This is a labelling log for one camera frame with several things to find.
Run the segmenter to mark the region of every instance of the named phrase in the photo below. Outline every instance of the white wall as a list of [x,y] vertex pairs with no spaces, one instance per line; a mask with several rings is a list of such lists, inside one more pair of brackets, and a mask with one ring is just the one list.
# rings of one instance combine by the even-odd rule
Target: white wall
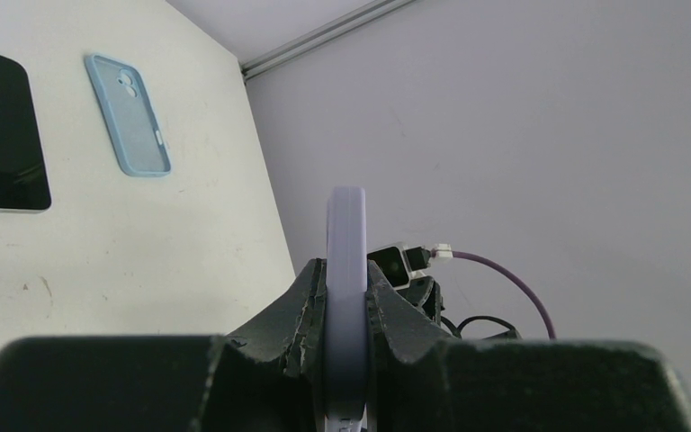
[[252,60],[370,0],[168,0],[213,39]]
[[[498,260],[559,336],[652,344],[691,389],[691,2],[426,0],[248,91],[296,268],[363,185],[372,247]],[[454,320],[544,337],[489,269],[432,273]]]
[[[118,167],[84,68],[93,52],[142,75],[171,174]],[[0,0],[0,54],[30,78],[53,200],[0,212],[0,348],[28,335],[229,332],[287,289],[231,53],[162,0]]]

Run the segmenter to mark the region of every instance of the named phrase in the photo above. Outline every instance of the phone case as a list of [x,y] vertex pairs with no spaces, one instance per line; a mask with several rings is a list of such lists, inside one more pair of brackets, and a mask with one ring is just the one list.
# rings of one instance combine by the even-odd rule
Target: phone case
[[136,68],[99,54],[87,56],[85,67],[121,170],[136,177],[168,174],[166,144]]

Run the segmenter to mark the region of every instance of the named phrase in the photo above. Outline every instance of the small black device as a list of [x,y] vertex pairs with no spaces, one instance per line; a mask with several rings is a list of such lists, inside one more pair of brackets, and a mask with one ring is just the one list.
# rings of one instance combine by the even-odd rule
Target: small black device
[[0,210],[39,212],[50,205],[28,74],[0,56]]

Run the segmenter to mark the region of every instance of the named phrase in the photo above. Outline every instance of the purple cable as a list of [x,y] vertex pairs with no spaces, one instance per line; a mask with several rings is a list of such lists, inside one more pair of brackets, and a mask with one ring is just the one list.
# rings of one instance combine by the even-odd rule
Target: purple cable
[[547,310],[544,308],[542,301],[539,300],[539,297],[536,296],[536,293],[531,288],[529,288],[528,285],[525,284],[525,282],[521,281],[519,277],[515,276],[505,267],[495,263],[494,261],[491,261],[488,258],[484,258],[483,256],[453,250],[452,257],[467,259],[469,261],[474,261],[476,263],[480,263],[487,267],[493,268],[494,270],[504,275],[513,284],[517,285],[517,287],[520,288],[520,291],[527,295],[528,298],[531,299],[531,302],[534,304],[534,306],[536,306],[536,309],[539,311],[539,315],[542,316],[544,326],[547,327],[547,335],[550,337],[550,339],[555,339],[555,327],[552,325],[552,319],[550,318],[550,314],[547,313]]

